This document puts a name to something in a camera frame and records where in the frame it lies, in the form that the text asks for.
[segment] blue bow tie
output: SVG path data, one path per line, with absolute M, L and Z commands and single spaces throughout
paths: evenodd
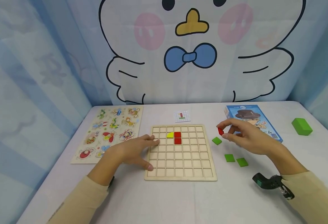
M 199 68 L 210 68 L 216 62 L 217 52 L 209 43 L 199 44 L 191 53 L 178 46 L 169 48 L 164 56 L 164 65 L 169 72 L 181 69 L 186 63 L 192 62 Z

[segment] white table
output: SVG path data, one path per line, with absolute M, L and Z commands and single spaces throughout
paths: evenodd
M 216 125 L 225 120 L 225 105 L 171 104 L 145 105 L 140 135 L 150 133 L 152 125 L 174 124 L 173 112 L 189 110 L 190 124 L 204 124 L 209 140 L 218 136 Z M 298 102 L 249 102 L 258 104 L 283 139 L 283 144 L 328 186 L 328 130 Z M 54 165 L 18 223 L 46 223 L 65 197 L 94 165 L 71 165 L 79 142 L 96 115 L 94 107 Z M 291 122 L 305 118 L 313 132 L 296 134 Z M 97 210 L 93 223 L 120 224 L 223 224 L 223 223 L 301 223 L 279 190 L 262 190 L 251 179 L 261 172 L 266 177 L 278 174 L 265 156 L 252 155 L 235 144 L 210 142 L 217 182 L 145 181 L 144 172 L 121 165 L 115 174 L 110 194 Z M 244 157 L 248 167 L 227 163 L 224 154 Z

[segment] red tile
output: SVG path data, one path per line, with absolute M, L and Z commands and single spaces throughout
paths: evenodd
M 219 135 L 223 135 L 224 131 L 221 128 L 217 128 L 219 130 Z
M 181 132 L 174 132 L 174 138 L 181 138 Z
M 181 138 L 174 138 L 174 144 L 181 145 Z

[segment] brown hat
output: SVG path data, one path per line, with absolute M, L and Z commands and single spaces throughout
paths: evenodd
M 240 119 L 255 119 L 260 117 L 261 114 L 255 113 L 252 110 L 238 110 L 235 117 Z

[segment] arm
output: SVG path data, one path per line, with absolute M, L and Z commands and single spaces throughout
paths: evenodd
M 144 148 L 159 144 L 159 140 L 152 141 L 153 139 L 154 136 L 144 135 L 110 147 L 54 212 L 48 224 L 89 223 L 108 195 L 110 181 L 121 163 L 136 164 L 146 170 L 153 170 L 153 166 L 140 157 Z
M 288 203 L 308 223 L 328 223 L 328 188 L 308 171 L 281 143 L 272 139 L 248 122 L 228 119 L 218 124 L 224 129 L 232 125 L 222 137 L 235 142 L 247 151 L 266 155 L 282 175 L 282 183 L 294 194 Z

